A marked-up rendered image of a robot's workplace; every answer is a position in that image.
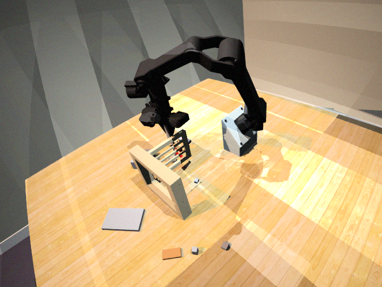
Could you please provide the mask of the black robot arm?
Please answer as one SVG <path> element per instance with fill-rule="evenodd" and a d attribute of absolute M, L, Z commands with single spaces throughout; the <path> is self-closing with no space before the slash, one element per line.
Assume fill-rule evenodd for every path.
<path fill-rule="evenodd" d="M 218 48 L 217 60 L 206 55 L 203 50 Z M 242 100 L 244 113 L 234 123 L 244 135 L 248 130 L 263 131 L 267 120 L 267 103 L 258 96 L 246 67 L 244 45 L 241 40 L 222 36 L 191 36 L 156 59 L 141 61 L 134 80 L 126 80 L 125 89 L 128 98 L 146 98 L 152 101 L 167 96 L 165 85 L 170 80 L 166 74 L 189 63 L 203 66 L 210 72 L 222 74 L 232 80 Z M 146 109 L 139 117 L 143 126 L 154 127 L 159 124 L 162 110 L 156 105 L 146 103 Z"/>

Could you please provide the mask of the orange flat rectangular block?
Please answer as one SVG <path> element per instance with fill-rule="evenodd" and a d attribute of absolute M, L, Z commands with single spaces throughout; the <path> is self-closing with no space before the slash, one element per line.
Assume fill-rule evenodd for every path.
<path fill-rule="evenodd" d="M 162 259 L 163 260 L 170 260 L 170 259 L 177 259 L 181 258 L 181 248 L 171 248 L 171 249 L 163 249 L 162 250 Z"/>

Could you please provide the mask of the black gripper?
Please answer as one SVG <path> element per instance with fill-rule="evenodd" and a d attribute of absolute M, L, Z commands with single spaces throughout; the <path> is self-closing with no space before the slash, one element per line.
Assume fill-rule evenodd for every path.
<path fill-rule="evenodd" d="M 164 132 L 165 129 L 163 125 L 167 126 L 170 135 L 173 136 L 175 128 L 180 128 L 189 121 L 190 118 L 189 114 L 183 111 L 171 112 L 174 109 L 173 107 L 170 107 L 169 100 L 171 100 L 171 96 L 167 95 L 162 99 L 151 100 L 149 106 L 153 107 L 153 104 L 156 104 L 157 107 L 161 109 L 162 115 L 158 125 Z"/>

